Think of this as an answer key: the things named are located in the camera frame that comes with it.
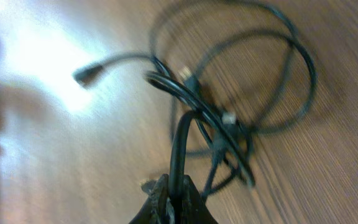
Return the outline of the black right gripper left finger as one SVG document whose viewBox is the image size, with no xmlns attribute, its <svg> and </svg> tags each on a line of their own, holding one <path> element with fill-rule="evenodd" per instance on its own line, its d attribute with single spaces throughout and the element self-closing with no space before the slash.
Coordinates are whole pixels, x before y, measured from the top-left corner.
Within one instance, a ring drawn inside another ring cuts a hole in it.
<svg viewBox="0 0 358 224">
<path fill-rule="evenodd" d="M 166 212 L 168 200 L 168 174 L 163 174 L 155 183 L 147 200 L 129 224 L 169 223 Z"/>
</svg>

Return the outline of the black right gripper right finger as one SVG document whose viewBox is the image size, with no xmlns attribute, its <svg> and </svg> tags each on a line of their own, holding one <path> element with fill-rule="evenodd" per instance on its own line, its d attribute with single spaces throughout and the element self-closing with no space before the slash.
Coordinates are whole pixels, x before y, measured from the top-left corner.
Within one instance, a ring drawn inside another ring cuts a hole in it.
<svg viewBox="0 0 358 224">
<path fill-rule="evenodd" d="M 218 224 L 189 175 L 184 176 L 180 224 Z"/>
</svg>

